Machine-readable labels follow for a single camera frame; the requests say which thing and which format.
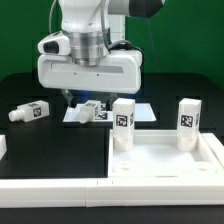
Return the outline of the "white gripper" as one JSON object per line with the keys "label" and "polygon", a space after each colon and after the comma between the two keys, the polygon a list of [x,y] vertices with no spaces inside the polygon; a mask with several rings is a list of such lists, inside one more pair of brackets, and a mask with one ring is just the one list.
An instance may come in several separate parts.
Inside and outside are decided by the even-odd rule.
{"label": "white gripper", "polygon": [[141,86],[142,54],[137,50],[112,50],[96,66],[81,66],[69,56],[41,55],[38,78],[45,88],[62,90],[70,108],[76,101],[70,90],[115,92],[106,101],[106,111],[112,111],[116,93],[135,94]]}

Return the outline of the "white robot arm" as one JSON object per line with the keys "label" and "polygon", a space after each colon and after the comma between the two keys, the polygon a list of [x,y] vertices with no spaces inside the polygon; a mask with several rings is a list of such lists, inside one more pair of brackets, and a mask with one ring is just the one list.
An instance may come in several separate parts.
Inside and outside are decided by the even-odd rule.
{"label": "white robot arm", "polygon": [[74,108],[74,90],[134,94],[143,53],[127,40],[110,41],[111,15],[150,18],[165,0],[58,0],[61,30],[38,44],[38,78],[62,91]]}

